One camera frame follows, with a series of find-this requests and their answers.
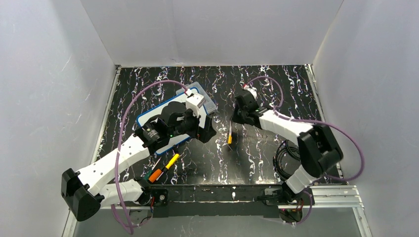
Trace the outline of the blue-framed whiteboard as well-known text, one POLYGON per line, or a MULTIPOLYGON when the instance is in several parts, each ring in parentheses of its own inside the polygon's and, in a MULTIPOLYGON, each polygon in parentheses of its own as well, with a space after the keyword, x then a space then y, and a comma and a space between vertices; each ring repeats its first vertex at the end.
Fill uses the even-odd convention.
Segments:
POLYGON ((184 132, 186 107, 171 98, 137 117, 139 128, 135 131, 150 152, 161 155, 191 137, 184 132))

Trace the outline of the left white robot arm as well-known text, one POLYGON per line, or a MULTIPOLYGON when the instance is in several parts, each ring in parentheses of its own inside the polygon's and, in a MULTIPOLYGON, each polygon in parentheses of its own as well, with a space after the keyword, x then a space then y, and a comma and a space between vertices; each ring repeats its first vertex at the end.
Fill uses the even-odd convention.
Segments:
POLYGON ((109 182, 140 160, 168 150, 177 143, 176 137, 188 135, 202 143, 208 142, 216 131, 209 115, 194 116, 191 109, 182 113, 160 114, 146 123, 100 160, 74 171, 65 170, 61 175, 61 196, 77 221, 92 217, 101 206, 116 204, 120 197, 137 201, 146 187, 143 181, 128 181, 111 186, 109 182))

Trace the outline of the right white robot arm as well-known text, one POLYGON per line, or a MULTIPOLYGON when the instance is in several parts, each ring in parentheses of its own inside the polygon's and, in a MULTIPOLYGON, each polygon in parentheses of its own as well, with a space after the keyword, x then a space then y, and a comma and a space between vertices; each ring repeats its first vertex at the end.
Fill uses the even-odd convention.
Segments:
POLYGON ((297 145, 301 164, 277 191, 280 202, 298 199, 304 189, 343 159, 343 152, 328 125, 293 121, 273 109, 261 107, 251 89, 244 89, 235 96, 231 120, 276 133, 297 145))

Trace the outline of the clear plastic organizer box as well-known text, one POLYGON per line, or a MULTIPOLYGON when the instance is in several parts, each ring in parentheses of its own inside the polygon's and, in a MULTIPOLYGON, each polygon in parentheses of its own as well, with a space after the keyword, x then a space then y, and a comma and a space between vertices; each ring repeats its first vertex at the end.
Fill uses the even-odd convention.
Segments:
MULTIPOLYGON (((199 115, 210 115, 217 109, 217 105, 215 102, 210 98, 210 96, 206 93, 204 88, 196 81, 186 85, 187 89, 190 89, 193 94, 200 94, 204 98, 204 102, 202 106, 199 108, 199 115)), ((184 93, 184 89, 178 89, 175 93, 175 96, 171 98, 171 101, 180 102, 186 108, 186 100, 188 96, 184 93)))

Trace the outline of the yellow-handled screwdriver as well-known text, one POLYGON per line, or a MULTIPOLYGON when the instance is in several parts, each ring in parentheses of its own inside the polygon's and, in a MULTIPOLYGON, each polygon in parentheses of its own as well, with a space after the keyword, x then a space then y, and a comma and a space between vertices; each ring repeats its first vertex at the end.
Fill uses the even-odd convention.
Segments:
POLYGON ((176 153, 164 168, 156 170, 156 173, 158 174, 157 178, 155 179, 156 181, 171 168, 171 166, 178 160, 179 156, 179 153, 176 153))

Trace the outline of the orange-handled screwdriver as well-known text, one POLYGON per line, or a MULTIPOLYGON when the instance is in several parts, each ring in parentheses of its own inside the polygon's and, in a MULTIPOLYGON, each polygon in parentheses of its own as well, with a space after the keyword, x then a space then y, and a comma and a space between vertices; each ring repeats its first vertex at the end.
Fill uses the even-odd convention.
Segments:
POLYGON ((156 169, 148 178, 149 183, 154 183, 156 180, 158 180, 163 173, 169 170, 169 168, 172 166, 172 162, 170 161, 166 166, 163 168, 156 169))

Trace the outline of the green-handled screwdriver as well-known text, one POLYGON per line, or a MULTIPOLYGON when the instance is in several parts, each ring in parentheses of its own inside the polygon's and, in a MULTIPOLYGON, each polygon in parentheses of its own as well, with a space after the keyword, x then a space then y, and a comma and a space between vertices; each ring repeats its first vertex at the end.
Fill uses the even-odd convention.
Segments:
POLYGON ((150 176, 153 174, 153 172, 156 169, 156 166, 160 163, 161 158, 159 158, 155 164, 142 176, 143 179, 148 180, 150 176))

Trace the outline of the aluminium frame rail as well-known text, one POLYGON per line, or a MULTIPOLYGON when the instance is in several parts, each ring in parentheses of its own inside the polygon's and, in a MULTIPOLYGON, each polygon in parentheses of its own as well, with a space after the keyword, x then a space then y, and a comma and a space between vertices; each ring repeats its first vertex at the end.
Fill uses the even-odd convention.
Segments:
POLYGON ((126 197, 129 214, 147 211, 155 218, 177 216, 264 216, 275 218, 279 211, 295 209, 286 221, 302 218, 303 208, 362 208, 356 186, 315 185, 296 201, 280 200, 280 186, 258 185, 152 185, 139 197, 126 197))

